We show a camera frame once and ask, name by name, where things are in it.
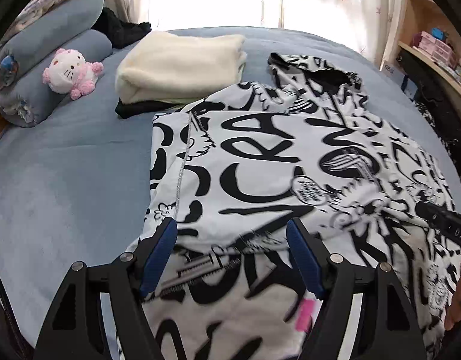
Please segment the black white graffiti hooded jacket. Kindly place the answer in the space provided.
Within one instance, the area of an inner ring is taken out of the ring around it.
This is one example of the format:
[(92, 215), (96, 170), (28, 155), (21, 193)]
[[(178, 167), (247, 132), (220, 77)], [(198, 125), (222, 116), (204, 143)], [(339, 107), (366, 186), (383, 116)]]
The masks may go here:
[(433, 156), (366, 108), (361, 78), (325, 59), (269, 57), (274, 84), (231, 85), (152, 123), (143, 237), (178, 237), (143, 311), (166, 359), (296, 359), (316, 297), (289, 220), (353, 264), (389, 263), (428, 359), (441, 351), (461, 248), (415, 213), (454, 206)]

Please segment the black white patterned hanging clothes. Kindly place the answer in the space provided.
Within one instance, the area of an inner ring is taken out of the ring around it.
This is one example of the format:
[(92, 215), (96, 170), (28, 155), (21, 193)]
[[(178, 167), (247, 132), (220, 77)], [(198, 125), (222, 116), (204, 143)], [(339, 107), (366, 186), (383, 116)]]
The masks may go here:
[(413, 103), (431, 125), (461, 175), (461, 120), (450, 100), (438, 85), (419, 81)]

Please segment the blue bed sheet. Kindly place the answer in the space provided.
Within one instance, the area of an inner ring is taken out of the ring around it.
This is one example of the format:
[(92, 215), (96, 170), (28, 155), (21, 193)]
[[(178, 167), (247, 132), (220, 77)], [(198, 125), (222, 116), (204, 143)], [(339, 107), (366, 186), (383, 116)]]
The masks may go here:
[[(364, 82), (370, 111), (410, 135), (438, 161), (461, 213), (461, 180), (431, 126), (401, 89), (359, 53), (309, 33), (251, 27), (192, 28), (193, 37), (241, 34), (244, 80), (270, 84), (271, 53), (314, 55)], [(115, 49), (89, 96), (63, 101), (35, 127), (0, 137), (0, 277), (22, 335), (35, 344), (71, 264), (110, 263), (143, 228), (150, 202), (152, 116), (116, 114)]]

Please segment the white labelled box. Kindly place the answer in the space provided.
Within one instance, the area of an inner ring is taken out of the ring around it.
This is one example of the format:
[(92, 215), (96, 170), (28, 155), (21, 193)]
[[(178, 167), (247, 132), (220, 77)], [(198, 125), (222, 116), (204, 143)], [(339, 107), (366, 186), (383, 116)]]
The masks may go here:
[(385, 76), (390, 78), (409, 99), (414, 99), (418, 92), (418, 86), (416, 86), (416, 83), (414, 83), (407, 74), (404, 74), (398, 67), (395, 67), (388, 61), (382, 62), (380, 70)]

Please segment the pink boxes on shelf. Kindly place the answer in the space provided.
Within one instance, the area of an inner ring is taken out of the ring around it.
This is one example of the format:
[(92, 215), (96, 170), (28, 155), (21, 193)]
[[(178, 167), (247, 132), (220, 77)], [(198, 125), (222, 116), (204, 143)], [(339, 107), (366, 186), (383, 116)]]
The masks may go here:
[(416, 33), (412, 38), (411, 45), (423, 51), (431, 59), (441, 61), (452, 68), (458, 62), (456, 54), (450, 46), (425, 31)]

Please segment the blue box on shelf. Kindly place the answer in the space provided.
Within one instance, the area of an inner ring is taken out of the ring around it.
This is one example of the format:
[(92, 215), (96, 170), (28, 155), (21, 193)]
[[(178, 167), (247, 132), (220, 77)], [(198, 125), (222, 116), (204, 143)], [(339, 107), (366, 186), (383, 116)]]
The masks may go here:
[(431, 35), (443, 42), (447, 41), (448, 33), (445, 30), (442, 30), (438, 27), (432, 27), (431, 29)]

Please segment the wooden shelf unit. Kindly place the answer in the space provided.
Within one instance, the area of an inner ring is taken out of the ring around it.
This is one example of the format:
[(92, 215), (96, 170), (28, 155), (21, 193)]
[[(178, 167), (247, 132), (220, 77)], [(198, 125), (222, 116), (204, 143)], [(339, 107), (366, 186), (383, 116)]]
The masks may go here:
[(431, 69), (461, 119), (461, 37), (433, 0), (403, 0), (385, 62), (396, 65), (403, 50)]

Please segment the black folded garment under fleece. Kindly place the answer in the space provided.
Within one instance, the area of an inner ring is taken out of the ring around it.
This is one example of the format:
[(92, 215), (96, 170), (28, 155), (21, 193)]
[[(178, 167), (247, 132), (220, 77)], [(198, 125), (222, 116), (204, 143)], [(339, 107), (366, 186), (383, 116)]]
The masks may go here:
[(119, 100), (115, 112), (121, 119), (129, 119), (147, 113), (167, 112), (184, 108), (185, 103), (161, 102), (156, 100), (145, 100), (126, 104)]

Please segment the lower blue rolled pillow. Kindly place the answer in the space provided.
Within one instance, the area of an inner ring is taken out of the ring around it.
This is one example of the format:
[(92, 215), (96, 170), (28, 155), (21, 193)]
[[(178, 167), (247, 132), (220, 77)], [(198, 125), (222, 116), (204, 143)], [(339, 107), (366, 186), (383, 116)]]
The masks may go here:
[(58, 46), (42, 62), (32, 67), (12, 85), (0, 90), (0, 113), (9, 123), (34, 127), (46, 119), (65, 98), (43, 84), (43, 71), (51, 64), (57, 49), (82, 52), (87, 62), (102, 62), (113, 52), (111, 41), (93, 29), (87, 30)]

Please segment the blue rolled pillow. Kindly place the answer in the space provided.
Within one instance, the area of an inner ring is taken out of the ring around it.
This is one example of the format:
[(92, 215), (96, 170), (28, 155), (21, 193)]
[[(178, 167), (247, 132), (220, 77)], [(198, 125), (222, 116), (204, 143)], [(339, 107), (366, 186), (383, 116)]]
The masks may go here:
[(91, 29), (104, 0), (67, 0), (10, 38), (0, 48), (0, 63), (11, 56), (21, 77), (67, 41)]
[(46, 119), (65, 98), (43, 84), (43, 71), (51, 64), (57, 49), (82, 52), (87, 62), (102, 62), (113, 52), (111, 41), (93, 29), (87, 30), (58, 46), (42, 62), (32, 67), (12, 85), (0, 90), (0, 113), (9, 123), (34, 127)]

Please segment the floral white curtain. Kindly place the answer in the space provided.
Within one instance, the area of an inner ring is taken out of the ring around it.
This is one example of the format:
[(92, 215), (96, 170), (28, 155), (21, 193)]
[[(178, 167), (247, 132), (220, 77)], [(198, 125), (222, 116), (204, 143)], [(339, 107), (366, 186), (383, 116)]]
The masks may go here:
[(251, 26), (312, 33), (374, 65), (396, 47), (406, 0), (104, 0), (118, 18), (155, 30)]

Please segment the pink white plush cat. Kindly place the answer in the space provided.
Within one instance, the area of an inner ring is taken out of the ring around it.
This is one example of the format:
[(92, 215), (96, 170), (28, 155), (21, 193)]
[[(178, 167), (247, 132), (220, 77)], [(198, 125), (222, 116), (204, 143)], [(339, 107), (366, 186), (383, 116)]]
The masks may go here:
[(43, 84), (57, 94), (68, 94), (77, 100), (95, 90), (99, 77), (104, 72), (100, 62), (87, 62), (76, 49), (60, 48), (50, 65), (43, 71)]

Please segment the cream folded fleece garment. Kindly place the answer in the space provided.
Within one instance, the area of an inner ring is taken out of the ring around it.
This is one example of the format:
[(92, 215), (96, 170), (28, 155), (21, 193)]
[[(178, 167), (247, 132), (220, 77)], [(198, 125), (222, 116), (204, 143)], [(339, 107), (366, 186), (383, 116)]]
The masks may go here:
[(245, 36), (180, 36), (150, 33), (116, 69), (115, 89), (124, 104), (147, 100), (185, 103), (240, 82)]

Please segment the black garment by window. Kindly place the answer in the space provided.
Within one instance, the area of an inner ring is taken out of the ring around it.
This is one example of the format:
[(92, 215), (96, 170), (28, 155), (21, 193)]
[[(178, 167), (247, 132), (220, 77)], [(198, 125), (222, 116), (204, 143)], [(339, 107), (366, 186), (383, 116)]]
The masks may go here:
[(152, 31), (150, 23), (124, 22), (107, 7), (103, 8), (92, 29), (104, 34), (115, 49), (123, 49), (136, 41), (140, 41)]

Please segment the upper blue rolled pillow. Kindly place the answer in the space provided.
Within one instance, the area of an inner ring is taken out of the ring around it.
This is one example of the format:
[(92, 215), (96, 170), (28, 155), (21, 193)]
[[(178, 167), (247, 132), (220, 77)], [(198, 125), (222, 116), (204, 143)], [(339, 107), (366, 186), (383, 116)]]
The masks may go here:
[(11, 56), (21, 77), (67, 41), (91, 29), (104, 0), (67, 0), (10, 38), (0, 48), (0, 63)]

